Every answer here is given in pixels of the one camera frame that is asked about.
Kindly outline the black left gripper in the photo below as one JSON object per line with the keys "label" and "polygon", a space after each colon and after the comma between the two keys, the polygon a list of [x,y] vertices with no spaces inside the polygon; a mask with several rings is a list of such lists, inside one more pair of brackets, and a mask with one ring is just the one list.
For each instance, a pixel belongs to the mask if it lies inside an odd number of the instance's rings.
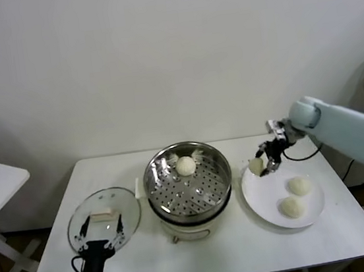
{"label": "black left gripper", "polygon": [[84,262],[82,272],[104,272],[106,260],[114,256],[115,249],[119,249],[125,244],[122,214],[117,214],[107,222],[106,230],[110,235],[109,241],[91,240],[87,242],[89,224],[90,216],[87,216],[84,223],[81,224],[78,235],[75,235],[78,255]]}

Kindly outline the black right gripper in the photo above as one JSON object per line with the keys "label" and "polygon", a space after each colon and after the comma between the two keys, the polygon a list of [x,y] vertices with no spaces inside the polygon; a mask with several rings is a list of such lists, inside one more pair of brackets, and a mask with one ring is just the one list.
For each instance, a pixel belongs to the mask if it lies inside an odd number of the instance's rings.
{"label": "black right gripper", "polygon": [[282,160],[283,152],[290,148],[292,143],[288,142],[287,139],[273,139],[269,141],[265,141],[258,147],[257,152],[255,153],[256,158],[261,158],[264,154],[267,157],[267,163],[263,167],[260,176],[264,177],[269,175],[270,173],[274,173],[277,171],[280,166],[280,161]]}

